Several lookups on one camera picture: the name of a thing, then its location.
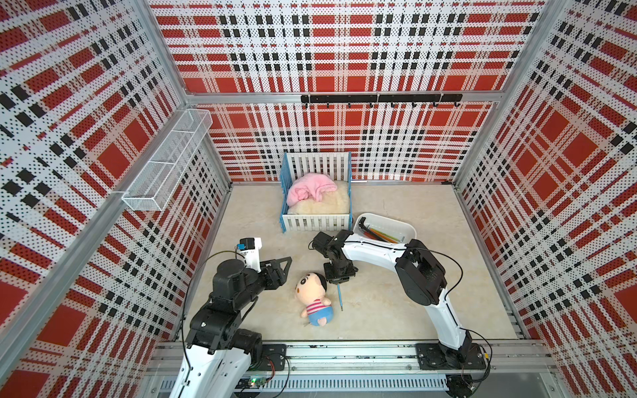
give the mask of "cartoon boy plush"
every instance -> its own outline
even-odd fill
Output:
[[[314,326],[325,326],[334,318],[332,302],[325,297],[327,280],[321,274],[309,273],[296,284],[296,297],[306,305],[302,318]]]

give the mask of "plaid wall panel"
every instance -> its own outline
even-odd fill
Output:
[[[0,327],[177,105],[129,1],[0,3]],[[199,153],[172,206],[126,211],[39,332],[5,397],[134,396],[177,324],[221,191]]]
[[[200,149],[167,210],[125,211],[0,396],[134,397],[156,342],[178,326],[222,195]]]
[[[5,2],[0,18],[4,328],[176,99],[129,3]]]
[[[149,3],[206,93],[499,90],[544,2]]]
[[[569,1],[462,188],[574,395],[637,390],[637,2]]]
[[[201,105],[234,181],[277,180],[285,152],[352,152],[358,180],[450,181],[491,103]]]

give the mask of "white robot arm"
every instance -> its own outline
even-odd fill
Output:
[[[407,244],[392,244],[340,231],[334,237],[320,232],[312,246],[330,260],[324,271],[331,283],[343,283],[356,275],[353,260],[397,273],[407,296],[425,306],[447,365],[462,367],[471,336],[461,327],[447,299],[445,269],[422,242],[413,239]],[[259,238],[241,239],[238,248],[245,258],[219,264],[210,299],[190,322],[186,355],[171,398],[230,397],[250,365],[261,359],[261,335],[238,328],[243,320],[241,310],[255,302],[263,290],[282,286],[292,259],[259,261]],[[282,262],[287,262],[284,270]]]
[[[343,230],[334,237],[318,233],[312,247],[330,260],[323,267],[331,283],[343,283],[355,276],[358,269],[352,261],[356,260],[397,273],[407,296],[425,306],[447,363],[458,369],[462,366],[471,335],[462,328],[448,300],[445,269],[421,241],[386,243]]]

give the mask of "beige floor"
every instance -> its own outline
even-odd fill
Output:
[[[273,185],[234,187],[213,245],[215,253],[232,250],[240,238],[261,237],[261,260],[292,257],[287,284],[261,293],[242,328],[260,332],[264,340],[436,339],[424,308],[407,298],[396,274],[363,262],[355,262],[359,272],[341,286],[344,311],[338,306],[335,286],[329,285],[334,320],[325,327],[308,325],[300,317],[303,305],[294,297],[294,286],[305,273],[322,271],[325,259],[307,249],[316,232],[281,232],[282,197],[281,188]],[[449,295],[462,326],[487,339],[515,339],[450,185],[356,185],[352,204],[354,220],[370,212],[408,222],[428,248],[453,256],[464,269],[462,282]],[[231,257],[230,253],[217,255],[203,269],[186,325],[206,301],[217,264]],[[450,260],[438,258],[451,287],[460,270]]]

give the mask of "wire mesh shelf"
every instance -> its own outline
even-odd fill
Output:
[[[209,111],[184,111],[126,190],[123,200],[128,207],[134,211],[163,211],[210,125]]]

